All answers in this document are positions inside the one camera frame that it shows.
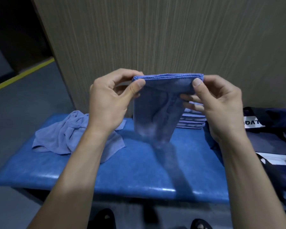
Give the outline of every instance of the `yellow line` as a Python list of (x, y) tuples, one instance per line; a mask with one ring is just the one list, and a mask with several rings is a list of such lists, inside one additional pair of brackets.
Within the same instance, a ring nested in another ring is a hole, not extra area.
[(19, 79), (29, 75), (29, 74), (31, 74), (34, 71), (37, 71), (38, 69), (40, 69), (40, 68), (50, 64), (53, 61), (54, 61), (54, 58), (51, 58), (51, 59), (49, 59), (49, 60), (47, 60), (45, 62), (42, 62), (41, 64), (38, 64), (35, 67), (27, 69), (26, 71), (20, 73), (19, 75), (15, 76), (15, 77), (12, 77), (12, 78), (8, 79), (7, 81), (4, 81), (3, 83), (0, 83), (0, 89), (6, 87), (7, 85), (10, 85), (11, 83), (13, 83), (13, 82), (15, 82), (15, 81), (17, 81), (17, 80), (19, 80)]

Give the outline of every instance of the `microfiber towel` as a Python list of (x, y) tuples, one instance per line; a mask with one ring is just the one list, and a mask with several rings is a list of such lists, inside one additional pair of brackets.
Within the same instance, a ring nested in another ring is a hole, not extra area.
[(194, 95), (192, 81), (203, 74), (160, 74), (135, 76), (146, 84), (134, 100), (134, 130), (143, 137), (168, 142), (184, 112), (181, 93)]
[[(36, 131), (36, 138), (32, 145), (33, 151), (51, 151), (57, 154), (72, 153), (86, 130), (88, 119), (89, 114), (83, 114), (81, 111), (73, 111), (63, 121)], [(123, 129), (125, 123), (126, 119), (123, 119), (116, 130)], [(125, 144), (122, 136), (113, 131), (106, 141), (101, 163), (107, 161), (123, 147), (125, 147)]]

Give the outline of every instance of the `right hand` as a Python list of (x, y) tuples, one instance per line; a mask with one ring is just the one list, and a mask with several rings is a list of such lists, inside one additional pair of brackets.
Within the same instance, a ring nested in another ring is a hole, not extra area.
[(206, 116), (215, 141), (221, 143), (236, 136), (246, 136), (240, 88), (218, 75), (206, 75), (203, 82), (196, 78), (192, 85), (196, 94), (181, 94), (180, 97), (202, 103), (203, 106), (184, 102), (184, 107), (202, 112)]

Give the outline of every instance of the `gray floor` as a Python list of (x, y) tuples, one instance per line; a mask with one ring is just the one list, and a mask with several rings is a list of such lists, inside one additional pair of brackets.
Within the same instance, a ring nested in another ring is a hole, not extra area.
[[(53, 113), (73, 110), (55, 63), (0, 90), (0, 167)], [(8, 187), (0, 187), (0, 228), (26, 228), (40, 206)], [(143, 206), (128, 202), (95, 201), (92, 216), (111, 208), (117, 228), (190, 227), (194, 218), (207, 220), (213, 228), (232, 228), (229, 207), (212, 204), (157, 204), (159, 223), (146, 224)]]

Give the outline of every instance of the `wooden wall panel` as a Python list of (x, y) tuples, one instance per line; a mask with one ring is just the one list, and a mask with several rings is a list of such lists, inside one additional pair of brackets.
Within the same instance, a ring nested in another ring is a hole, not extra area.
[(245, 106), (286, 108), (286, 0), (34, 0), (77, 109), (120, 67), (219, 74)]

